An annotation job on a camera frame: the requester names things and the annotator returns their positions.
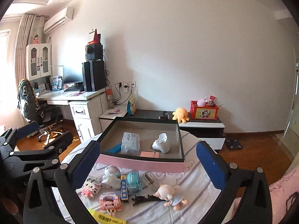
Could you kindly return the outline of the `pink white block cat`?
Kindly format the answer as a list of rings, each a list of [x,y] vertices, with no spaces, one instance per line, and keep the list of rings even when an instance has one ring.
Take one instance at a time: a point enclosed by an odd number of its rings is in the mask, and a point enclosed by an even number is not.
[[[93,198],[101,190],[101,184],[95,178],[88,177],[81,189],[81,194],[86,198]]]

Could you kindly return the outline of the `yellow highlighter pen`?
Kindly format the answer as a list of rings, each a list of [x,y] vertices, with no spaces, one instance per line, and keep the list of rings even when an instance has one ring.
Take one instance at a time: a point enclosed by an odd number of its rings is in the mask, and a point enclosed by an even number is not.
[[[108,214],[104,214],[99,211],[95,211],[92,209],[88,209],[89,213],[92,215],[92,217],[98,222],[103,224],[127,224],[126,220],[122,220],[116,217],[113,217]]]

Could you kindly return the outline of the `white cloud figurine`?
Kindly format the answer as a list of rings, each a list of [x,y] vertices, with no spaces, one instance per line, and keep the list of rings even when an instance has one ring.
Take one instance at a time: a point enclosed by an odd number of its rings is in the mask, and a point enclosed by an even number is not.
[[[101,187],[118,190],[121,188],[121,172],[116,166],[107,166],[102,176]]]

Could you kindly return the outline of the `pink block toy house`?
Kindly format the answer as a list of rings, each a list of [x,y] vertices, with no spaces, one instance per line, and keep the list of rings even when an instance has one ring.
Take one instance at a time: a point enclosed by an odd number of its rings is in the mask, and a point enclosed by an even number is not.
[[[99,197],[99,207],[101,212],[114,215],[122,211],[123,205],[119,196],[114,192],[105,192]]]

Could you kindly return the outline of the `clear plastic storage case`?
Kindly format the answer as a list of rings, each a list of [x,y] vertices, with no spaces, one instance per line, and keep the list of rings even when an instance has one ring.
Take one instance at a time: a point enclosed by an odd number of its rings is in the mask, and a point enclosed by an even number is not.
[[[137,155],[140,149],[140,136],[137,133],[124,132],[121,145],[121,153]]]

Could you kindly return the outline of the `teal tape dispenser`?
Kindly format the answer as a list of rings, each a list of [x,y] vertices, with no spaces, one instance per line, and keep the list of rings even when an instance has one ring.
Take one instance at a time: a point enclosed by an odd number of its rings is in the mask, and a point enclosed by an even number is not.
[[[139,193],[142,191],[142,185],[139,177],[139,172],[132,170],[126,174],[126,183],[129,193]]]

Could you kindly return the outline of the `pig doll blue dress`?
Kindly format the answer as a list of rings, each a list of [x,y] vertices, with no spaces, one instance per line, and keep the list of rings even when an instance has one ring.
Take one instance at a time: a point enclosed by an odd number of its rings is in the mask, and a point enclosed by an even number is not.
[[[179,211],[187,206],[188,201],[183,195],[176,193],[178,186],[171,186],[168,184],[160,185],[154,196],[160,200],[164,200],[164,206],[172,206],[174,211]]]

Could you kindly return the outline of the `black flower hair clip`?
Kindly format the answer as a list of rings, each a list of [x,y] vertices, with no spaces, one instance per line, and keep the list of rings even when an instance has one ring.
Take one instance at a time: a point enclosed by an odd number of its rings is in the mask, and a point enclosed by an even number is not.
[[[159,197],[156,197],[154,195],[147,195],[145,196],[137,196],[135,195],[134,198],[132,198],[132,201],[134,201],[133,206],[146,203],[146,202],[154,202],[154,201],[161,201]]]

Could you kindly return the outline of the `white heart-shaped cup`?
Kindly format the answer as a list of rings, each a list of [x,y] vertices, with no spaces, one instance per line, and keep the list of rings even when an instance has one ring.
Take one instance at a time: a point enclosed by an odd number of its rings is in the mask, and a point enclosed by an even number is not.
[[[152,148],[156,151],[161,151],[164,154],[168,153],[170,151],[171,144],[168,142],[167,134],[161,133],[158,139],[153,142]]]

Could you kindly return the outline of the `pink bedding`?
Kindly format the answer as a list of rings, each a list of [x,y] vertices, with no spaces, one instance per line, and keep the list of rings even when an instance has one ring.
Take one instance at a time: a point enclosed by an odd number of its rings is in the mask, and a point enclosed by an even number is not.
[[[269,186],[272,223],[279,223],[298,196],[298,166]]]

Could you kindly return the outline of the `black office chair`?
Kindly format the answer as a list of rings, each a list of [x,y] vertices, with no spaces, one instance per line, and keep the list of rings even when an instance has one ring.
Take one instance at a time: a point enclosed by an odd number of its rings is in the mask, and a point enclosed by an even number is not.
[[[29,123],[38,123],[41,130],[44,131],[39,136],[38,141],[41,142],[43,136],[47,136],[44,146],[49,144],[52,133],[62,135],[62,131],[55,131],[54,126],[63,121],[61,109],[54,105],[40,105],[36,94],[28,79],[22,79],[18,85],[18,106],[21,115]]]

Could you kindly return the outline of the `white desk with drawers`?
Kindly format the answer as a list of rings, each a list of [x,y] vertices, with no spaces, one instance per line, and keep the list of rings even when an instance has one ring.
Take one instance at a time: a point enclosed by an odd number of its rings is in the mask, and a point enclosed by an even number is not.
[[[116,117],[127,114],[125,105],[117,106],[118,114],[106,114],[108,110],[108,86],[98,91],[50,91],[37,96],[40,101],[49,105],[62,106],[64,118],[73,119],[80,140],[86,141],[99,135],[112,123]]]

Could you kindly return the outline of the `blue comb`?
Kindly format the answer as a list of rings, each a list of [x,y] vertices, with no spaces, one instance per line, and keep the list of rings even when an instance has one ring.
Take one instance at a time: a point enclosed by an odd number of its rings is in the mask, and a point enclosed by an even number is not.
[[[122,148],[122,143],[119,143],[114,147],[110,148],[109,150],[107,150],[107,152],[117,154],[121,151],[121,148]]]

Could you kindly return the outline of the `black bathroom scale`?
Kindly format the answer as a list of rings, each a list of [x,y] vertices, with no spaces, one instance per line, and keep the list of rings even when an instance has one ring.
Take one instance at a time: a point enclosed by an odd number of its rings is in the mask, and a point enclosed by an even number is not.
[[[241,150],[243,148],[241,143],[236,139],[234,139],[234,140],[226,139],[224,143],[228,147],[228,149],[231,151],[232,150]]]

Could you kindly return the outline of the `white glass door cabinet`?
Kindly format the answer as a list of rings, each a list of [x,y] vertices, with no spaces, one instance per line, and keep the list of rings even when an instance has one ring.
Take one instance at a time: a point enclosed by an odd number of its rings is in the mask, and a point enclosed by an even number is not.
[[[35,80],[51,75],[51,44],[41,43],[26,47],[26,78]]]

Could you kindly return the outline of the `computer monitor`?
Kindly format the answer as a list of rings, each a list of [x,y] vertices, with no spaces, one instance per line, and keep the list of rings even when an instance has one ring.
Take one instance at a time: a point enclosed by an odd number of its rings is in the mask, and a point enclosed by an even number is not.
[[[64,91],[84,91],[82,67],[64,66],[63,84],[68,86]]]

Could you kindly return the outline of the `orange cap bottle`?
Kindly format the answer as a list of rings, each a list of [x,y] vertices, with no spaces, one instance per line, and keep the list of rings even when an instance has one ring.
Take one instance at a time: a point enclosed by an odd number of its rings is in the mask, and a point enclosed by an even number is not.
[[[107,88],[106,89],[106,94],[107,94],[108,108],[109,109],[113,109],[114,106],[115,106],[115,100],[113,98],[112,89],[111,88]]]

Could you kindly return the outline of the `black white tv cabinet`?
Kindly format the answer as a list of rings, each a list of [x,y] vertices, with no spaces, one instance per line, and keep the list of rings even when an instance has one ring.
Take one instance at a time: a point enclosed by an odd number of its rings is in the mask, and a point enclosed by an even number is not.
[[[125,115],[126,117],[158,119],[160,116],[169,116],[172,119],[172,111],[140,110],[134,115]],[[190,119],[187,123],[179,124],[180,130],[187,131],[199,139],[206,141],[212,149],[219,151],[223,148],[226,140],[224,133],[224,124],[217,118],[216,120]]]

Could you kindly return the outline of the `blue snack bag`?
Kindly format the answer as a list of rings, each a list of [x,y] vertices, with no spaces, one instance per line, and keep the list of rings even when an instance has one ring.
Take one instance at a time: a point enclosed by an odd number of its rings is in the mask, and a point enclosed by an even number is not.
[[[136,112],[135,97],[131,94],[127,102],[127,113],[129,115],[134,115],[135,112]]]

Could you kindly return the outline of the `black computer tower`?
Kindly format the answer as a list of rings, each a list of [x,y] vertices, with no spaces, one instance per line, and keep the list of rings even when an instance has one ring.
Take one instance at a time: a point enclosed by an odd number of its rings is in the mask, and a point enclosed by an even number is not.
[[[82,63],[85,91],[98,91],[106,86],[104,62],[90,60]]]

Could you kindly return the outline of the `striped white table cloth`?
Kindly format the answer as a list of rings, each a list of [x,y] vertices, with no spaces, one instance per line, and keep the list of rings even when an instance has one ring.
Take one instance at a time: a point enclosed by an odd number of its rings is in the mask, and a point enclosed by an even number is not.
[[[196,156],[199,139],[191,133],[181,131],[187,170],[182,173],[156,172],[160,183],[178,186],[177,193],[187,199],[187,206],[179,211],[164,206],[162,201],[153,201],[133,206],[133,202],[123,204],[123,209],[115,217],[127,223],[198,223],[212,206],[220,191],[211,182],[208,174]]]

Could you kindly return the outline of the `pink box with green rim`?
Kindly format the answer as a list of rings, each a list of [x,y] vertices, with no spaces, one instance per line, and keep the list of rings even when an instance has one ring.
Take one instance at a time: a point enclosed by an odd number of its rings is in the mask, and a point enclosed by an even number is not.
[[[109,153],[107,150],[122,143],[124,132],[137,133],[140,136],[140,149],[137,155]],[[153,142],[161,133],[166,133],[171,144],[166,154],[152,148]],[[184,149],[179,124],[174,120],[116,117],[98,139],[100,155],[97,163],[114,165],[120,168],[180,173],[186,171]],[[140,157],[141,151],[159,152],[159,158]]]

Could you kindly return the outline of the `doll on cabinet top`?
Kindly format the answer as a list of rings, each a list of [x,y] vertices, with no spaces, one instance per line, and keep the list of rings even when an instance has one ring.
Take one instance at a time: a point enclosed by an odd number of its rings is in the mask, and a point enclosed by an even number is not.
[[[34,37],[33,43],[34,44],[39,44],[39,42],[38,42],[38,34]]]

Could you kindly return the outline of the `clear acrylic box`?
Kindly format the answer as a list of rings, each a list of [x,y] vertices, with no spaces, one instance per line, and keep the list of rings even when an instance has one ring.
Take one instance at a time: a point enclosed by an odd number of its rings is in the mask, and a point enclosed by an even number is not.
[[[141,180],[142,180],[143,184],[148,188],[150,188],[156,184],[156,177],[151,171],[145,172],[141,176]]]

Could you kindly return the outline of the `beige curtain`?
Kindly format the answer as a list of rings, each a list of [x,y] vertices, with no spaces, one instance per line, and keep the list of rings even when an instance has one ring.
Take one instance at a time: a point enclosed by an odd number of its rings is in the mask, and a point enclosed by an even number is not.
[[[44,43],[46,35],[44,34],[45,17],[37,17],[33,14],[24,14],[21,18],[16,43],[15,43],[15,79],[16,86],[20,81],[26,78],[26,47],[32,45],[34,37],[38,36],[38,42]]]

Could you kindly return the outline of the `red storage crate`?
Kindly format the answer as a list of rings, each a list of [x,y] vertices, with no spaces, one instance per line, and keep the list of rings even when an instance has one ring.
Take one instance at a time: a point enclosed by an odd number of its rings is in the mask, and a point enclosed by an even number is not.
[[[190,114],[192,119],[216,120],[219,107],[199,107],[196,101],[191,101]]]

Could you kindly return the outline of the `black speaker box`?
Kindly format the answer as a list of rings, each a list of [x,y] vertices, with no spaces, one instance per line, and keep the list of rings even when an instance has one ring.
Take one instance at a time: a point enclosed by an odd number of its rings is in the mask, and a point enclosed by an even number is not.
[[[100,43],[94,43],[85,46],[86,60],[103,60],[103,46]]]

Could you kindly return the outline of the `pink plush in crate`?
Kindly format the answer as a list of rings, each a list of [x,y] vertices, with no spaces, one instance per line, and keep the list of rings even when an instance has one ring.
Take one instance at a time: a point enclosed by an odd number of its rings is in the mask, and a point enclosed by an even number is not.
[[[197,106],[205,107],[207,103],[208,103],[207,97],[203,97],[197,101]]]

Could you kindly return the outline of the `yellow octopus plush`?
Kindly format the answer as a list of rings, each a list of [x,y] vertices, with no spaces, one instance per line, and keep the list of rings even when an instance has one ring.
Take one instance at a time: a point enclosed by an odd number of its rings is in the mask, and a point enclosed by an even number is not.
[[[176,120],[178,123],[186,123],[189,121],[188,112],[185,108],[179,107],[173,113],[173,120]]]

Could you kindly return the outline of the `white air conditioner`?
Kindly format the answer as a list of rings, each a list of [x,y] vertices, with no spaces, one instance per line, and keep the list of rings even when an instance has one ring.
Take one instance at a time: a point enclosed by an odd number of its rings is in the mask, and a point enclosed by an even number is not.
[[[73,19],[73,7],[66,7],[63,10],[59,11],[52,18],[50,18],[44,25],[44,33],[49,34],[54,29],[62,26]]]

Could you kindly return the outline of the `wall power outlets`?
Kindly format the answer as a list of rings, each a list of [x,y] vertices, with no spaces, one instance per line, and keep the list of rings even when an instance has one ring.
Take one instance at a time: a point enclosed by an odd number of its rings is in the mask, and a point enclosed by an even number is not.
[[[123,82],[120,81],[116,83],[116,89],[120,93],[128,93],[135,88],[136,88],[135,81],[123,81]]]

